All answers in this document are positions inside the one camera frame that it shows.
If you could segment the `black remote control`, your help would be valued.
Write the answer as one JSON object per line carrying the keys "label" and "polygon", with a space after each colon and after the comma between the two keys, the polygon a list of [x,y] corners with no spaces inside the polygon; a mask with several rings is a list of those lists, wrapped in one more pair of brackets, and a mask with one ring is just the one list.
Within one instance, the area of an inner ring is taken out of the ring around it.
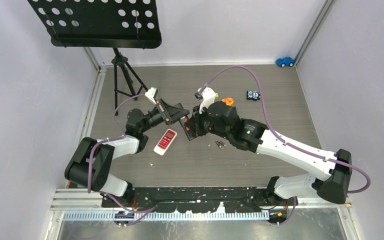
{"label": "black remote control", "polygon": [[189,141],[191,141],[191,140],[196,138],[196,134],[192,130],[190,130],[190,128],[188,128],[186,126],[186,123],[188,120],[189,120],[189,117],[186,115],[186,116],[181,117],[178,122],[179,122],[181,128],[183,129],[187,139]]}

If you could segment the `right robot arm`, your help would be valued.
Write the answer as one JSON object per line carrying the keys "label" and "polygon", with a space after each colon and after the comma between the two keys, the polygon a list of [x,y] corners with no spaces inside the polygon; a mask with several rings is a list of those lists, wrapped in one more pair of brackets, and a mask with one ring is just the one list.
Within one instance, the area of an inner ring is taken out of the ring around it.
{"label": "right robot arm", "polygon": [[191,118],[183,123],[190,140],[214,134],[239,150],[275,157],[307,172],[293,177],[272,177],[265,192],[271,205],[292,197],[309,196],[334,204],[346,201],[352,155],[345,149],[326,151],[282,136],[261,122],[240,118],[235,107],[222,101],[203,110],[194,107]]}

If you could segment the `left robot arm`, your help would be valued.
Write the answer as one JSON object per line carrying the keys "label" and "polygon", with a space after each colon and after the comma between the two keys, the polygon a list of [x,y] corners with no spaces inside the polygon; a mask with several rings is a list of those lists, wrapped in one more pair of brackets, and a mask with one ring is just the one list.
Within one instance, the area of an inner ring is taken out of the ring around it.
{"label": "left robot arm", "polygon": [[134,199],[133,186],[110,174],[112,161],[141,152],[149,139],[146,131],[161,123],[182,122],[189,113],[181,103],[170,105],[163,99],[157,100],[156,106],[148,113],[138,108],[130,110],[122,136],[102,140],[84,137],[80,141],[64,171],[65,179],[86,187],[90,192],[110,194],[121,207],[128,207]]}

